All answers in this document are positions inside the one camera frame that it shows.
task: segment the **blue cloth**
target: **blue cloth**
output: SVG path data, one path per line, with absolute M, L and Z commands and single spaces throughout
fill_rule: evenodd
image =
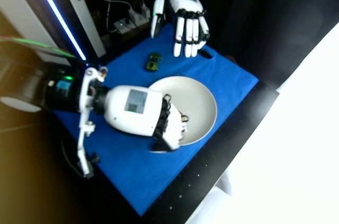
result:
M 158 38 L 145 40 L 111 62 L 104 84 L 111 88 L 117 85 L 148 87 L 168 76 L 194 78 L 203 83 L 217 101 L 218 116 L 211 132 L 203 140 L 172 153 L 153 154 L 149 152 L 153 138 L 120 133 L 111 128 L 102 115 L 91 114 L 96 128 L 84 143 L 88 154 L 99 155 L 99 168 L 139 215 L 144 214 L 258 82 L 257 78 L 207 46 L 204 49 L 213 55 L 212 59 L 199 55 L 185 58 L 183 53 L 175 58 L 173 39 L 172 26 L 164 27 Z M 156 72 L 145 70 L 151 52 L 162 56 Z M 79 114 L 61 111 L 56 114 L 77 139 Z

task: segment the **toy car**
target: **toy car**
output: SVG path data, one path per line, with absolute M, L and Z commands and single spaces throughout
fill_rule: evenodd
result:
M 161 55 L 158 53 L 151 53 L 146 65 L 146 69 L 150 71 L 158 70 L 158 63 L 161 59 Z

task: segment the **white plate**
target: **white plate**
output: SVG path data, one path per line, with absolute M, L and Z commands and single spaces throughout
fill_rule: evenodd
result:
M 213 128 L 217 119 L 217 103 L 208 88 L 199 81 L 182 76 L 165 77 L 149 88 L 163 95 L 169 94 L 176 108 L 189 117 L 188 131 L 180 145 L 201 140 Z

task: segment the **white fabric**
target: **white fabric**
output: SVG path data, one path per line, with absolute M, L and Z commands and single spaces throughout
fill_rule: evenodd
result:
M 339 25 L 279 91 L 227 169 L 221 223 L 339 223 Z

